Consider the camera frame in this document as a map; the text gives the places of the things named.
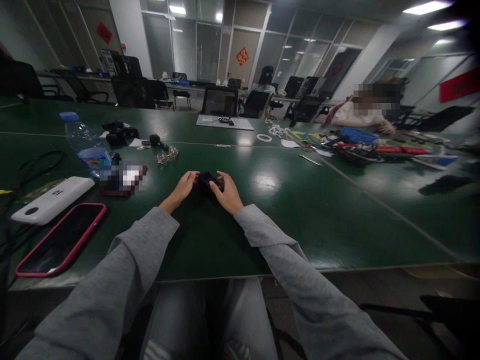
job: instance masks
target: blue bottle cap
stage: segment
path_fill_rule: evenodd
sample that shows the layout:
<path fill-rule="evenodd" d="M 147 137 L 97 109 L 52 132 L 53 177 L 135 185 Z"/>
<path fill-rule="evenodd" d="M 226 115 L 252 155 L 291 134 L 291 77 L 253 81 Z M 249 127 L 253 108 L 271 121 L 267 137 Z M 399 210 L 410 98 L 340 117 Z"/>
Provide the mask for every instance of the blue bottle cap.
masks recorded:
<path fill-rule="evenodd" d="M 71 123 L 71 122 L 80 120 L 76 112 L 61 112 L 60 117 L 66 123 Z"/>

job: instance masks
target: white shirt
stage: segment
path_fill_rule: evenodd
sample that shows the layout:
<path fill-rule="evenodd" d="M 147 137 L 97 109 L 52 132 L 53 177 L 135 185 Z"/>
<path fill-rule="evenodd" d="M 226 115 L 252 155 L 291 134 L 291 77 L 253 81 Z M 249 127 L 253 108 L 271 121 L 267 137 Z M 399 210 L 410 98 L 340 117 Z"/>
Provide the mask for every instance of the white shirt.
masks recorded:
<path fill-rule="evenodd" d="M 344 103 L 335 113 L 331 124 L 342 120 L 354 120 L 357 122 L 362 122 L 364 124 L 372 124 L 383 121 L 385 118 L 380 115 L 381 110 L 371 110 L 372 115 L 355 115 L 354 103 L 352 101 L 347 101 Z"/>

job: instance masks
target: hand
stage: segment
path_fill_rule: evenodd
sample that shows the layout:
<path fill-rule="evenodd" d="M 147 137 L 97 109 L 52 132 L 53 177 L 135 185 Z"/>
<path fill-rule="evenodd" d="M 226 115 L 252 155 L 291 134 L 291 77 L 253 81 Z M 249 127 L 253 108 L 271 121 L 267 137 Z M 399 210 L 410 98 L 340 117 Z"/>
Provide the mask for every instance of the hand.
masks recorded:
<path fill-rule="evenodd" d="M 216 199 L 223 206 L 225 210 L 227 210 L 230 214 L 235 215 L 235 213 L 242 209 L 244 205 L 242 204 L 242 200 L 240 200 L 240 195 L 235 186 L 234 181 L 225 172 L 217 171 L 218 180 L 224 183 L 224 190 L 223 192 L 220 191 L 217 184 L 213 181 L 210 181 L 210 188 L 212 189 L 213 193 L 216 196 Z"/>
<path fill-rule="evenodd" d="M 192 186 L 194 185 L 198 174 L 200 174 L 200 171 L 187 171 L 185 175 L 180 178 L 171 194 L 163 200 L 158 207 L 165 210 L 168 214 L 172 214 L 188 194 L 190 194 L 190 191 L 192 191 Z"/>

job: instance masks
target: phone screen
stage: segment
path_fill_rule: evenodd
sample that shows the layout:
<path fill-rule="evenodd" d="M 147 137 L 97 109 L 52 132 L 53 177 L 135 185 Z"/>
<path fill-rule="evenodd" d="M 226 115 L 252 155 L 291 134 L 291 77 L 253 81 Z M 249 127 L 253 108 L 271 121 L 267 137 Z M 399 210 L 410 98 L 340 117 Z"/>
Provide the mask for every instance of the phone screen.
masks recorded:
<path fill-rule="evenodd" d="M 58 268 L 103 210 L 103 206 L 81 204 L 61 220 L 53 232 L 17 269 L 19 273 L 51 273 Z"/>

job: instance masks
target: gray sleeve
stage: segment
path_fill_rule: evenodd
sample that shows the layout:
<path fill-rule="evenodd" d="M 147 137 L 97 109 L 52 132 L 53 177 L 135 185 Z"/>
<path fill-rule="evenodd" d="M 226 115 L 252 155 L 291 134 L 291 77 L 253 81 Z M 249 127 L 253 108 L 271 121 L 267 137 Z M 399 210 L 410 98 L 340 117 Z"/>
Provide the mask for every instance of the gray sleeve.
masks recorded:
<path fill-rule="evenodd" d="M 154 207 L 117 235 L 108 255 L 41 322 L 17 359 L 113 359 L 124 320 L 152 286 L 178 227 Z"/>
<path fill-rule="evenodd" d="M 308 262 L 299 243 L 255 205 L 234 218 L 290 297 L 309 359 L 405 359 L 370 317 Z"/>

